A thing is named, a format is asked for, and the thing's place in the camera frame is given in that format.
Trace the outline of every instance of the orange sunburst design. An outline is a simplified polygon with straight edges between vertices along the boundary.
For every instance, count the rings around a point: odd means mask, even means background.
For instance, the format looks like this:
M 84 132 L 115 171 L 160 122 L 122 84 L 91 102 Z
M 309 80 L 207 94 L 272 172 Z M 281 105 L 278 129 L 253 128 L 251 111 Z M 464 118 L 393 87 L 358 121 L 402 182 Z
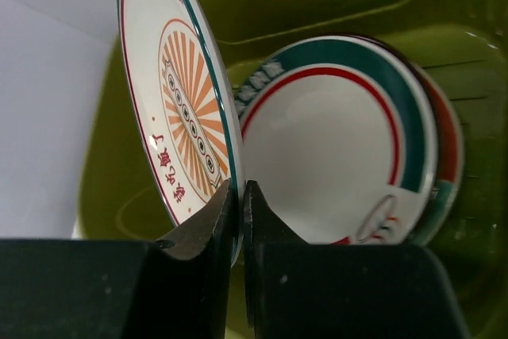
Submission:
M 206 202 L 229 176 L 229 156 L 214 86 L 194 30 L 170 20 L 160 39 L 166 121 L 187 179 Z

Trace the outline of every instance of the plate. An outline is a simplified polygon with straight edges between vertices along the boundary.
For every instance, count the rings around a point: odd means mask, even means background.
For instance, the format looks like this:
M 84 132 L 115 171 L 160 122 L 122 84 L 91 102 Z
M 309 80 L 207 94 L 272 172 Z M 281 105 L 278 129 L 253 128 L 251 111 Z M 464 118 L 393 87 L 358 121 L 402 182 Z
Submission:
M 429 96 L 437 124 L 439 164 L 429 204 L 409 239 L 414 244 L 427 244 L 445 222 L 460 189 L 464 170 L 464 137 L 452 103 L 439 85 L 419 66 L 414 67 L 423 78 L 422 86 Z
M 415 74 L 356 37 L 317 37 L 264 61 L 236 97 L 247 177 L 312 243 L 399 243 L 437 167 Z
M 241 202 L 233 96 L 197 1 L 117 0 L 117 9 L 141 140 L 171 220 L 179 225 L 199 212 L 228 178 Z M 240 247 L 241 232 L 235 258 Z

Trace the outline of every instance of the green plastic container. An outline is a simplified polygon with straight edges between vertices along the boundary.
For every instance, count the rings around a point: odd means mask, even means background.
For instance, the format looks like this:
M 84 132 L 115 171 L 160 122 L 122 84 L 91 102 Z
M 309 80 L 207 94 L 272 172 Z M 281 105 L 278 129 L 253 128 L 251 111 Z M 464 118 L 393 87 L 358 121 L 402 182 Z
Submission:
M 275 50 L 342 32 L 392 44 L 438 81 L 463 127 L 466 167 L 456 204 L 430 248 L 448 270 L 471 334 L 505 338 L 508 0 L 199 1 L 233 88 Z M 153 239 L 171 228 L 141 146 L 118 45 L 79 205 L 86 237 Z M 227 337 L 253 337 L 246 326 L 241 264 L 233 268 L 228 327 Z

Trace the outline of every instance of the stacked plate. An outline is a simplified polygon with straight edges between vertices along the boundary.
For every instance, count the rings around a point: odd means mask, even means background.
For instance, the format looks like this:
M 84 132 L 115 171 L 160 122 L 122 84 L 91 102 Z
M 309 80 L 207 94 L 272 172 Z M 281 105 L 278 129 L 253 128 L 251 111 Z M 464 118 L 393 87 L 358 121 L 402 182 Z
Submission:
M 393 48 L 354 35 L 300 41 L 233 99 L 196 0 L 118 0 L 118 21 L 141 139 L 175 225 L 225 179 L 242 203 L 254 179 L 309 242 L 424 244 L 439 229 L 460 185 L 460 125 L 439 86 Z

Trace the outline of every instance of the logo on plate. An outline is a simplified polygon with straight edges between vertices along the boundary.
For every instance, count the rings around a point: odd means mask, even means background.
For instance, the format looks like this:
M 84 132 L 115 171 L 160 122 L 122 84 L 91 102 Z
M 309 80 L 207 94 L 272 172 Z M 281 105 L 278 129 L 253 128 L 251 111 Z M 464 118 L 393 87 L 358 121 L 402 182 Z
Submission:
M 215 90 L 194 30 L 183 20 L 164 27 L 160 94 L 171 140 L 186 176 L 206 202 L 229 175 L 228 151 Z

